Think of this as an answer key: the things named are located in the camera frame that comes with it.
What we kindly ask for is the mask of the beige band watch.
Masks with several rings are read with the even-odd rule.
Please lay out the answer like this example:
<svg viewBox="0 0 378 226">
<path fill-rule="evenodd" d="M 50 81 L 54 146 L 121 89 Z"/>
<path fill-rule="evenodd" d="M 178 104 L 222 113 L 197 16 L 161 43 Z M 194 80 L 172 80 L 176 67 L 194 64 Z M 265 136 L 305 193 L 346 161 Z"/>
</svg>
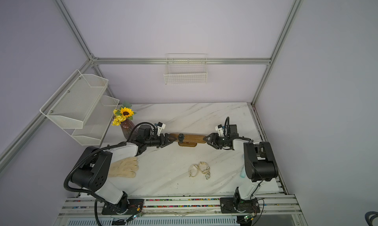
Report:
<svg viewBox="0 0 378 226">
<path fill-rule="evenodd" d="M 191 165 L 189 167 L 188 173 L 189 173 L 190 178 L 196 177 L 199 173 L 198 165 L 196 165 L 196 164 Z"/>
</svg>

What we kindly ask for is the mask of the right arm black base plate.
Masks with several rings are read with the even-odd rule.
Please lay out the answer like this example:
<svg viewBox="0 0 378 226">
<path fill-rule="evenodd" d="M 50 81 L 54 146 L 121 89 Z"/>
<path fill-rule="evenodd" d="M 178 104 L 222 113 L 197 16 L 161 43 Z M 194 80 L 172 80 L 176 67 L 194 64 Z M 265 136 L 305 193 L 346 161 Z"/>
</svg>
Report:
<svg viewBox="0 0 378 226">
<path fill-rule="evenodd" d="M 235 200 L 232 197 L 222 197 L 220 210 L 222 213 L 260 213 L 260 205 L 257 198 Z"/>
</svg>

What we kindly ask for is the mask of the wooden watch stand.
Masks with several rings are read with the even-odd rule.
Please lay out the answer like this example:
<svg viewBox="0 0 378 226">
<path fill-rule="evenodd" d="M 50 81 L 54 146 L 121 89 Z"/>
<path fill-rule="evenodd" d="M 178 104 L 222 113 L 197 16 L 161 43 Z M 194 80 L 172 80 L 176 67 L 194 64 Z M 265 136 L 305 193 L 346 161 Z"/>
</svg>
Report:
<svg viewBox="0 0 378 226">
<path fill-rule="evenodd" d="M 205 136 L 203 135 L 197 135 L 197 134 L 184 134 L 185 139 L 183 143 L 179 143 L 178 139 L 176 142 L 178 142 L 179 146 L 182 147 L 196 147 L 198 144 L 206 144 L 206 141 L 203 139 Z"/>
</svg>

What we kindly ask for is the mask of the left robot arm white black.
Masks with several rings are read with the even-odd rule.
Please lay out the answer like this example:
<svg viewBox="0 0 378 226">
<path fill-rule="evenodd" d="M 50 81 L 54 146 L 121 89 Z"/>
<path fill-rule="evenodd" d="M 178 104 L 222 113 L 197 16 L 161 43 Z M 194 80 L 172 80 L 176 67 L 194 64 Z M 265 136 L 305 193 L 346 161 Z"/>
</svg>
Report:
<svg viewBox="0 0 378 226">
<path fill-rule="evenodd" d="M 87 147 L 65 178 L 64 188 L 69 192 L 89 194 L 100 202 L 126 211 L 130 205 L 128 195 L 107 180 L 113 156 L 111 150 L 125 147 L 132 152 L 132 157 L 136 157 L 148 147 L 168 146 L 177 138 L 162 134 L 163 127 L 161 122 L 157 125 L 142 122 L 135 125 L 126 141 L 103 148 Z"/>
</svg>

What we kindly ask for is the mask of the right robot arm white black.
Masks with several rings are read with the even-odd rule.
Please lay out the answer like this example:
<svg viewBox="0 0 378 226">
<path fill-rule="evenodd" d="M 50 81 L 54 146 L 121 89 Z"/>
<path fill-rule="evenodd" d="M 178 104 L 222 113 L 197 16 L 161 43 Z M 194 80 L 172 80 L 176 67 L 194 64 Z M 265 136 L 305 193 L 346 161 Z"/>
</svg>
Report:
<svg viewBox="0 0 378 226">
<path fill-rule="evenodd" d="M 232 197 L 220 198 L 222 213 L 259 213 L 260 204 L 256 194 L 263 184 L 276 178 L 278 165 L 269 142 L 254 142 L 240 136 L 236 125 L 219 125 L 218 131 L 203 140 L 217 150 L 232 150 L 242 153 L 244 171 L 250 180 L 236 187 Z"/>
</svg>

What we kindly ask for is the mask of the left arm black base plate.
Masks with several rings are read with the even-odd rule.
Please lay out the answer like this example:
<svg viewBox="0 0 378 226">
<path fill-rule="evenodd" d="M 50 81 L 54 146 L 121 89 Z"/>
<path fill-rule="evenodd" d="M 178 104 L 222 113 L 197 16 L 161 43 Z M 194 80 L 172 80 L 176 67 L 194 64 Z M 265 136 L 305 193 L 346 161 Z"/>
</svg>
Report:
<svg viewBox="0 0 378 226">
<path fill-rule="evenodd" d="M 118 204 L 105 202 L 102 215 L 136 215 L 140 213 L 144 206 L 144 199 L 121 199 Z"/>
</svg>

